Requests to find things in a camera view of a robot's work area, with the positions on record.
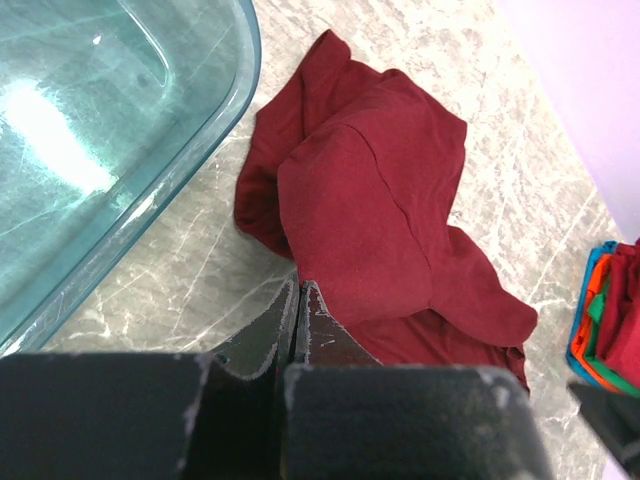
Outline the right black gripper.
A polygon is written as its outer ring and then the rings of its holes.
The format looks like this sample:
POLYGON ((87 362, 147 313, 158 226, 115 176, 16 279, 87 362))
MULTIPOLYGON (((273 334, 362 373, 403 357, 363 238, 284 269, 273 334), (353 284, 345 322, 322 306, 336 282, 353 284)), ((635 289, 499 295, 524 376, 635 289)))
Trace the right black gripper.
POLYGON ((639 398, 580 382, 568 389, 580 404, 579 413, 620 467, 639 474, 639 398))

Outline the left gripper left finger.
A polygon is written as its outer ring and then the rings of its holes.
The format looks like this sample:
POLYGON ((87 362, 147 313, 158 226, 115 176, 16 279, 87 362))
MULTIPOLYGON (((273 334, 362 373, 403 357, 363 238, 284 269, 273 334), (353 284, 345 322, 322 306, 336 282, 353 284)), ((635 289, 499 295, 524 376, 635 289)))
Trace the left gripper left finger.
POLYGON ((258 378, 273 364, 286 365, 298 306, 298 281, 286 280, 260 315, 211 353, 228 372, 239 378, 258 378))

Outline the dark red t shirt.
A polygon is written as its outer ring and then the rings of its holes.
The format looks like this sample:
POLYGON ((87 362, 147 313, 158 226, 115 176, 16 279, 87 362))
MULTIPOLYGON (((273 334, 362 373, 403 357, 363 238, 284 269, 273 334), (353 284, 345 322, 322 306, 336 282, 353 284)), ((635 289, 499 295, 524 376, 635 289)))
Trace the dark red t shirt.
POLYGON ((384 365, 487 365, 525 376, 536 311, 448 217, 466 123, 334 32, 256 116, 237 227, 292 260, 384 365))

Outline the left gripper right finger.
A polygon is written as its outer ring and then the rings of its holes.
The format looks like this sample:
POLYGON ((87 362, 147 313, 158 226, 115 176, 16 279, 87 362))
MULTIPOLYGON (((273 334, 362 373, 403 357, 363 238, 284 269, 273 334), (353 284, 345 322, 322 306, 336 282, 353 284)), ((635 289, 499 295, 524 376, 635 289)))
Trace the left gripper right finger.
POLYGON ((330 314, 319 286, 304 282, 300 289, 294 362, 331 366, 381 366, 330 314))

